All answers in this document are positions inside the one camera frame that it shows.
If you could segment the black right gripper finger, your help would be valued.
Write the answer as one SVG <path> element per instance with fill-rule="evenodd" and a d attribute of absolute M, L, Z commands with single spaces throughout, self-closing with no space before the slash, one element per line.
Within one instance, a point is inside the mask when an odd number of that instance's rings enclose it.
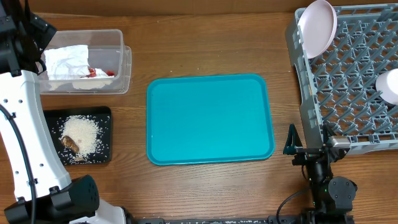
<path fill-rule="evenodd" d="M 335 132 L 327 125 L 324 124 L 322 127 L 323 130 L 323 144 L 326 146 L 333 146 L 333 141 L 335 140 Z"/>
<path fill-rule="evenodd" d="M 303 149 L 302 142 L 295 125 L 292 123 L 289 126 L 287 141 L 284 146 L 283 154 L 295 155 L 299 150 Z"/>

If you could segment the red snack wrapper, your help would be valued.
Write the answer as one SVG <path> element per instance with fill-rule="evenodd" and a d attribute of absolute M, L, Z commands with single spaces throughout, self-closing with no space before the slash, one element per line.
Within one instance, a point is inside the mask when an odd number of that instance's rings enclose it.
<path fill-rule="evenodd" d="M 86 75 L 86 78 L 108 78 L 114 77 L 115 73 L 111 70 L 103 71 L 100 68 L 88 68 L 89 74 Z"/>

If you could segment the pink white bowl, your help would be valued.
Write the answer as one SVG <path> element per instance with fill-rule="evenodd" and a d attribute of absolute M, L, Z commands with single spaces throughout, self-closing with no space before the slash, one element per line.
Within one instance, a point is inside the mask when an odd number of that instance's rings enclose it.
<path fill-rule="evenodd" d="M 380 97 L 392 105 L 398 100 L 398 73 L 397 69 L 380 74 L 376 80 L 376 90 L 381 91 Z"/>

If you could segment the white round plate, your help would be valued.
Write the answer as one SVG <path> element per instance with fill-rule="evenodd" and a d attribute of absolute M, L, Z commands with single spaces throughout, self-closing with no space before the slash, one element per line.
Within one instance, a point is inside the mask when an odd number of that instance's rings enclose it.
<path fill-rule="evenodd" d="M 302 32 L 302 47 L 307 58 L 315 58 L 327 50 L 335 37 L 336 11 L 328 1 L 316 0 L 304 10 L 298 26 Z"/>

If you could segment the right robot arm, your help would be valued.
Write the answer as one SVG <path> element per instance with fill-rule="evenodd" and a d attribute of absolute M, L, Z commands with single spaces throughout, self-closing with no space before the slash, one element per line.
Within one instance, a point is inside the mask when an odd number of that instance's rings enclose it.
<path fill-rule="evenodd" d="M 275 216 L 277 223 L 284 220 L 280 215 L 282 207 L 289 200 L 308 191 L 312 194 L 313 207 L 304 209 L 300 215 L 286 218 L 287 223 L 354 223 L 348 212 L 353 209 L 358 186 L 345 177 L 334 177 L 331 170 L 331 163 L 343 159 L 349 150 L 349 140 L 336 135 L 327 125 L 323 126 L 322 145 L 315 148 L 304 148 L 295 125 L 289 126 L 283 153 L 294 156 L 292 164 L 302 168 L 308 187 L 289 196 L 280 204 Z"/>

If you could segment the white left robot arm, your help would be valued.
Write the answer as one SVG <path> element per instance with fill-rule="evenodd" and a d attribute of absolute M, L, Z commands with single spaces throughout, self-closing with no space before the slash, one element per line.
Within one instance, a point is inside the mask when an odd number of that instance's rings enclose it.
<path fill-rule="evenodd" d="M 58 157 L 40 100 L 41 59 L 56 28 L 28 2 L 1 0 L 1 137 L 11 163 L 15 203 L 9 223 L 132 223 L 102 200 L 94 179 L 72 179 Z"/>

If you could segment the white napkin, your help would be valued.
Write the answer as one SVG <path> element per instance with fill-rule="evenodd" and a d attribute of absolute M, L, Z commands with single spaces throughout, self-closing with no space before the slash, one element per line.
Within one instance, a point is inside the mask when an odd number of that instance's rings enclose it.
<path fill-rule="evenodd" d="M 71 45 L 44 51 L 45 66 L 49 82 L 40 87 L 45 91 L 55 91 L 63 85 L 71 84 L 77 90 L 102 88 L 112 83 L 108 78 L 86 78 L 89 74 L 89 49 L 87 45 Z"/>

